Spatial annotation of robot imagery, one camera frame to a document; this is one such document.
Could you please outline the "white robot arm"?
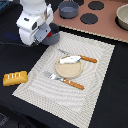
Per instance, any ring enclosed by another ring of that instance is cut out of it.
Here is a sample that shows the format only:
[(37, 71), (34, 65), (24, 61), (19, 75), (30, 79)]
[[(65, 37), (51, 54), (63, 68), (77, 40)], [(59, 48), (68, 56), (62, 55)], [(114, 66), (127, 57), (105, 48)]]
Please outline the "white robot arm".
[(20, 4), (23, 11), (16, 24), (19, 27), (21, 41), (28, 46), (34, 42), (42, 42), (51, 35), (51, 5), (47, 5), (45, 0), (20, 0)]

